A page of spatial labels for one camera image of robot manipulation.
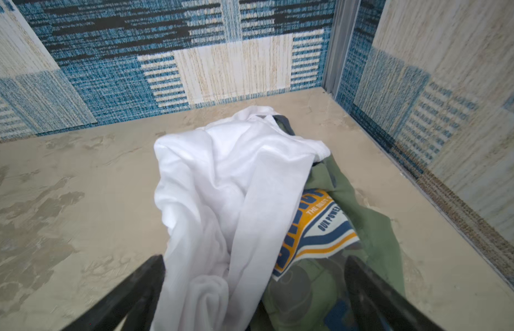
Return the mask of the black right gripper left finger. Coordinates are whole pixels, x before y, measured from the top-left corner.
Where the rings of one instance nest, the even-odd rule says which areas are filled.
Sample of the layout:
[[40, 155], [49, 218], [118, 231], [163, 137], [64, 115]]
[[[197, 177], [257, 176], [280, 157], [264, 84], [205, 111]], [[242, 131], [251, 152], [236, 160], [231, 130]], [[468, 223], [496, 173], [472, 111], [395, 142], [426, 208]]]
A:
[[165, 278], [162, 255], [154, 255], [65, 330], [149, 330]]

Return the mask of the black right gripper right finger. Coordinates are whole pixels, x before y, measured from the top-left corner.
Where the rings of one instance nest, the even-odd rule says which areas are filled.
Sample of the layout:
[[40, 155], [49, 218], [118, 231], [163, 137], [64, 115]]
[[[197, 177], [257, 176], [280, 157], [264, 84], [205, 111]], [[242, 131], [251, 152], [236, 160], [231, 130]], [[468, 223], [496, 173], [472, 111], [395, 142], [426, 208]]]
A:
[[358, 257], [347, 258], [345, 284], [359, 330], [440, 330]]

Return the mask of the white cloth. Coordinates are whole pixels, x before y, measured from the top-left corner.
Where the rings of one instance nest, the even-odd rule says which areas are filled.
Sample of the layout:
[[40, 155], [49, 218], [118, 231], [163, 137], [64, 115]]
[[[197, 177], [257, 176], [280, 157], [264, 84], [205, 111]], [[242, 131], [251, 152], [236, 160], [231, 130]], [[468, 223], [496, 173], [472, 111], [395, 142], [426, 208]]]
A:
[[154, 201], [167, 227], [165, 280], [153, 330], [244, 330], [272, 276], [320, 141], [284, 132], [250, 106], [153, 148]]

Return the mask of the green printed t-shirt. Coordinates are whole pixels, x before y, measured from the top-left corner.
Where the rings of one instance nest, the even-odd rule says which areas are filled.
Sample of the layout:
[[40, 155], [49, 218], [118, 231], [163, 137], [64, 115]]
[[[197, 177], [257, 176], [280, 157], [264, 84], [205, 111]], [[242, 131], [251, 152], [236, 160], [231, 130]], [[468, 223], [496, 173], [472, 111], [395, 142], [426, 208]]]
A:
[[404, 293], [390, 219], [360, 205], [333, 157], [312, 165], [250, 330], [356, 330], [345, 263], [358, 257]]

